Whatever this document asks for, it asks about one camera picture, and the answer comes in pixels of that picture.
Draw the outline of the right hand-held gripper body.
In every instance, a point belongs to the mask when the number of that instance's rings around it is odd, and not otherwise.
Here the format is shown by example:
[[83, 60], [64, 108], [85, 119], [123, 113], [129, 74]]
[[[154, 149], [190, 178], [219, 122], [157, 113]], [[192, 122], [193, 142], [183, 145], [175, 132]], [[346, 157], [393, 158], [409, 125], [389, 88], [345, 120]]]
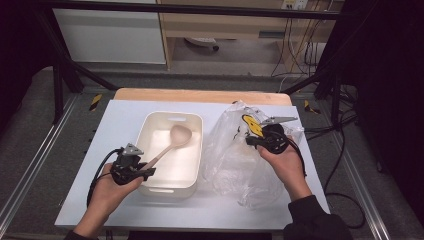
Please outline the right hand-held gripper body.
[[268, 124], [262, 128], [261, 146], [273, 154], [283, 153], [289, 146], [296, 148], [296, 143], [290, 139], [280, 123]]

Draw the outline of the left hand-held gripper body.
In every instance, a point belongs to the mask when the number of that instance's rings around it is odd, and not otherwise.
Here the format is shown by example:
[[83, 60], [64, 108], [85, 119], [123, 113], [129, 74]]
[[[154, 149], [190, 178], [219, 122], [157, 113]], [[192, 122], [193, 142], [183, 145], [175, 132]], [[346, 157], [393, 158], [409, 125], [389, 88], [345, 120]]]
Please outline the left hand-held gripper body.
[[125, 148], [118, 152], [118, 157], [110, 170], [116, 184], [125, 185], [142, 176], [139, 161], [143, 154], [142, 150], [131, 143], [128, 143]]

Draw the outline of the cream plastic bin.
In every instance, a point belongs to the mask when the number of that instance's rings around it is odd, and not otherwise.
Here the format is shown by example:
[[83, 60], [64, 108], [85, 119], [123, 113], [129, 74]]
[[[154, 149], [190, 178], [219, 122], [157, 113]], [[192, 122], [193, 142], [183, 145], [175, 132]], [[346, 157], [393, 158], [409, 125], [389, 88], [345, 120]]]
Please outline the cream plastic bin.
[[191, 138], [183, 146], [165, 153], [154, 165], [154, 175], [139, 187], [139, 192], [144, 195], [188, 198], [196, 189], [203, 140], [203, 120], [199, 115], [150, 113], [142, 125], [136, 143], [144, 152], [141, 162], [153, 160], [171, 144], [171, 131], [175, 126], [188, 128]]

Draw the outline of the clear smiley plastic bag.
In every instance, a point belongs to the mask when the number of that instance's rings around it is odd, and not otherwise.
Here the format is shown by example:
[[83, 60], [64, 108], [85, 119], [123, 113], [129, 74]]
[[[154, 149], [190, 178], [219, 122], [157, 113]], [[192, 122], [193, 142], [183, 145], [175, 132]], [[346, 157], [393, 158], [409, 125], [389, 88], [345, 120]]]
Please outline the clear smiley plastic bag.
[[284, 186], [269, 163], [246, 144], [245, 138], [263, 138], [262, 128], [280, 123], [297, 147], [304, 129], [292, 124], [292, 116], [268, 116], [241, 101], [233, 103], [218, 118], [204, 140], [202, 176], [214, 191], [231, 195], [239, 205], [255, 209], [276, 201]]

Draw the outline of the beige serving spoon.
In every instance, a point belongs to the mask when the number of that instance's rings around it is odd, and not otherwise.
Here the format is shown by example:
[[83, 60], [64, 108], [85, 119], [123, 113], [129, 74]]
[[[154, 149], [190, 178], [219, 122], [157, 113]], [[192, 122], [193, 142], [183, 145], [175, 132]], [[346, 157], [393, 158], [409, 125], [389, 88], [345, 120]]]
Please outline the beige serving spoon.
[[153, 168], [154, 165], [170, 150], [187, 144], [192, 138], [192, 131], [182, 125], [174, 125], [170, 130], [170, 145], [162, 150], [156, 157], [142, 167], [143, 170]]

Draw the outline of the person's right hand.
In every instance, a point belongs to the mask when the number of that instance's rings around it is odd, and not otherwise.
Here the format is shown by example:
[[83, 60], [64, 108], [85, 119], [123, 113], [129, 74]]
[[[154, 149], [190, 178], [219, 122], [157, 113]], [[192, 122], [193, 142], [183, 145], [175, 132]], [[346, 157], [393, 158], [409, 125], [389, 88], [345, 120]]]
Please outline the person's right hand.
[[293, 147], [287, 147], [280, 154], [273, 154], [262, 146], [258, 146], [257, 150], [282, 181], [292, 201], [311, 195], [305, 180], [302, 161]]

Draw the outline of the person's left hand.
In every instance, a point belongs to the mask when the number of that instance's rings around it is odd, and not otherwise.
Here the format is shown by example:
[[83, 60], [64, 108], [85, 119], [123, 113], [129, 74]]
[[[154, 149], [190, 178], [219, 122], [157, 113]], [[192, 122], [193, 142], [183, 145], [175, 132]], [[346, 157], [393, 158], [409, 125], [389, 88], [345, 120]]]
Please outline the person's left hand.
[[109, 216], [130, 193], [135, 191], [143, 182], [142, 177], [130, 183], [118, 185], [111, 175], [112, 164], [104, 166], [101, 177], [97, 180], [93, 195], [87, 207], [87, 212], [92, 216]]

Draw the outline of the black metal stand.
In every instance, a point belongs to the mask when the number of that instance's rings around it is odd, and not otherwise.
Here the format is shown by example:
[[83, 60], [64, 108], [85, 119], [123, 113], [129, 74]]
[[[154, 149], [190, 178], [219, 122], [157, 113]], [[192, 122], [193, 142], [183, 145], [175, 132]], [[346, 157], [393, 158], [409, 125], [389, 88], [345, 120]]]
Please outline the black metal stand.
[[48, 45], [53, 51], [54, 124], [57, 124], [64, 116], [63, 84], [66, 84], [72, 93], [81, 93], [84, 90], [79, 74], [88, 77], [108, 90], [116, 91], [119, 89], [118, 86], [95, 75], [71, 58], [66, 43], [61, 36], [60, 28], [53, 25], [54, 14], [51, 8], [34, 7], [32, 12], [48, 39]]
[[336, 69], [334, 63], [323, 65], [313, 76], [282, 90], [282, 93], [291, 95], [314, 82], [318, 82], [318, 87], [314, 92], [314, 96], [318, 100], [324, 99], [327, 95], [331, 96], [330, 123], [339, 131], [342, 128], [339, 121], [341, 80], [340, 71]]

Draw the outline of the light wooden table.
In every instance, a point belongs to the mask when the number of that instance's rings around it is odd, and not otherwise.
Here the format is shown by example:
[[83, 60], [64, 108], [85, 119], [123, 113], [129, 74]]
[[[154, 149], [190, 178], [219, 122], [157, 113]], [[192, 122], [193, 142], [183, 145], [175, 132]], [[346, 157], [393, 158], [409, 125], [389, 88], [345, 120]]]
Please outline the light wooden table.
[[292, 105], [290, 97], [287, 94], [281, 93], [154, 88], [121, 88], [116, 91], [114, 100], [174, 101], [225, 104], [232, 104], [236, 101], [242, 101], [249, 105]]

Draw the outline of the wooden desk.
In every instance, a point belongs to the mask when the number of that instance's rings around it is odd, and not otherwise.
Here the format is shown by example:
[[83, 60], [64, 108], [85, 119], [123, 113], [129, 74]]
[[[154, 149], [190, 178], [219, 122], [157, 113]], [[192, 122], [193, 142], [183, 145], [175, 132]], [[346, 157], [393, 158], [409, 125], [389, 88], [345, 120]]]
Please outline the wooden desk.
[[[159, 4], [203, 5], [282, 9], [283, 0], [156, 0]], [[341, 10], [344, 0], [308, 0], [304, 10]], [[282, 59], [290, 71], [300, 70], [301, 52], [309, 42], [328, 40], [334, 22], [307, 19], [278, 19], [269, 17], [195, 15], [161, 13], [159, 15], [165, 59], [172, 64], [174, 43], [177, 38], [259, 39], [275, 40]]]

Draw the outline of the black curtain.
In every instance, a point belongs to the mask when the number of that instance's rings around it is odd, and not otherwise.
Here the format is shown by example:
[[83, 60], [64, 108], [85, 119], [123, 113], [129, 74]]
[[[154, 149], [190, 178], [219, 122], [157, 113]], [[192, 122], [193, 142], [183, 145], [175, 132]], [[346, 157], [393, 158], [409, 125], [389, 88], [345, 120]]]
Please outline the black curtain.
[[324, 58], [339, 53], [365, 134], [424, 226], [424, 0], [345, 0]]
[[51, 64], [51, 50], [30, 1], [0, 0], [0, 132], [21, 104], [33, 75]]

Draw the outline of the white cabinet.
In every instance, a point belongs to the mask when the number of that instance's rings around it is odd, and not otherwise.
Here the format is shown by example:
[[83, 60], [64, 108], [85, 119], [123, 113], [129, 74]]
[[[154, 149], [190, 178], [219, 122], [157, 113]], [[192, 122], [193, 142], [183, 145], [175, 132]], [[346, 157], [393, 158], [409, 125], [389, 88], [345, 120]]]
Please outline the white cabinet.
[[54, 9], [67, 48], [77, 62], [166, 62], [154, 13]]

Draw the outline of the metal floor rail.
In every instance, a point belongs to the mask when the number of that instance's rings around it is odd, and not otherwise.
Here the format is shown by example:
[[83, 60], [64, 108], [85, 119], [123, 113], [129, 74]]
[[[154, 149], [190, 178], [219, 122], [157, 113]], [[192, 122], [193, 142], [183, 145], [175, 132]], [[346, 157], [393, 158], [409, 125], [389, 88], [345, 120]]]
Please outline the metal floor rail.
[[346, 142], [343, 140], [342, 134], [340, 132], [335, 132], [332, 134], [332, 137], [338, 149], [343, 151], [341, 156], [344, 169], [355, 192], [356, 198], [364, 210], [366, 221], [374, 239], [390, 240], [390, 234], [386, 225], [384, 224], [365, 182], [354, 163], [354, 160], [346, 146]]
[[57, 123], [50, 127], [49, 132], [40, 144], [37, 152], [32, 157], [30, 163], [25, 169], [25, 172], [21, 176], [4, 207], [0, 210], [0, 235], [6, 232], [8, 226], [12, 222], [26, 194], [31, 188], [34, 179], [42, 168], [52, 147], [62, 132], [63, 127], [66, 125], [67, 120], [69, 119], [69, 116], [71, 115], [78, 100], [79, 94], [72, 94], [71, 97], [67, 100], [65, 107], [63, 108], [63, 115], [59, 118]]

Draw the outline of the white wall socket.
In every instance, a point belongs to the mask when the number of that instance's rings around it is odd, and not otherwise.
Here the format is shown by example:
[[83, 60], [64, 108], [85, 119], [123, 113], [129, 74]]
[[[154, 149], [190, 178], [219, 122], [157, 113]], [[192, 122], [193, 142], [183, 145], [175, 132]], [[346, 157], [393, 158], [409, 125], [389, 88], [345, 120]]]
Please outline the white wall socket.
[[304, 10], [307, 3], [308, 0], [283, 0], [281, 8], [287, 10]]

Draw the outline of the black frame bar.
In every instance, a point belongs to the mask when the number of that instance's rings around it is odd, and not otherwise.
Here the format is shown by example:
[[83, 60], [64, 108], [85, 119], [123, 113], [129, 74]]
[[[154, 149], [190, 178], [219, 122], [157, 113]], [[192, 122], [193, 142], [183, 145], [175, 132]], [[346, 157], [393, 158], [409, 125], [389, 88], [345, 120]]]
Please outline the black frame bar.
[[350, 14], [334, 11], [306, 11], [306, 10], [277, 10], [264, 8], [203, 6], [203, 5], [176, 5], [176, 4], [148, 4], [77, 0], [38, 0], [39, 6], [56, 9], [121, 11], [146, 13], [172, 13], [197, 15], [223, 16], [250, 16], [269, 18], [317, 19], [338, 20], [350, 17]]

